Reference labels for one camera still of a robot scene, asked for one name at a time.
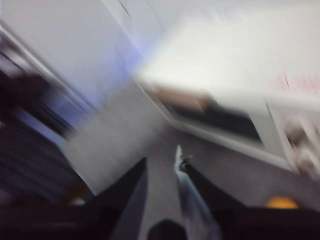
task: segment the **orange object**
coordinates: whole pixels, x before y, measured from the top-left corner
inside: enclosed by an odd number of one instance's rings
[[[266,203],[267,208],[273,209],[298,209],[298,204],[287,196],[273,196]]]

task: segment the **wall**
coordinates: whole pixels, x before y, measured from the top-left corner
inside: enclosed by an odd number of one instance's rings
[[[95,108],[139,59],[100,0],[5,0],[1,21]]]

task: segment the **black object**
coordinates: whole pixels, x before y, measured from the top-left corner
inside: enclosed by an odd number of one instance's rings
[[[208,181],[190,164],[185,169],[220,225],[224,240],[320,239],[319,212],[247,207]]]
[[[187,240],[187,235],[181,225],[165,219],[149,230],[147,240]]]
[[[147,197],[146,159],[83,206],[0,208],[0,239],[136,240]]]
[[[204,112],[199,112],[167,102],[163,102],[163,105],[178,118],[219,128],[262,143],[255,125],[245,113],[227,111],[219,106],[210,106]]]
[[[52,86],[41,76],[11,78],[0,71],[0,121],[10,123],[13,111],[22,108],[57,134],[65,137],[73,127],[42,101]]]

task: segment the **gray carpet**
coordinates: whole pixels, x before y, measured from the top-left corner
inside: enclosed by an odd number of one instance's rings
[[[148,199],[140,239],[162,219],[181,222],[175,150],[182,145],[191,163],[218,187],[248,206],[272,195],[292,196],[320,210],[319,184],[252,157],[172,128],[155,105],[131,84],[103,112],[72,136],[64,151],[75,170],[99,193],[141,157],[148,157]]]

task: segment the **white wall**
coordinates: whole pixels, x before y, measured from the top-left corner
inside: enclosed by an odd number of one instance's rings
[[[1,21],[97,108],[139,58],[101,0],[5,0]]]
[[[147,56],[157,41],[175,24],[190,1],[192,0],[102,0],[143,56]]]

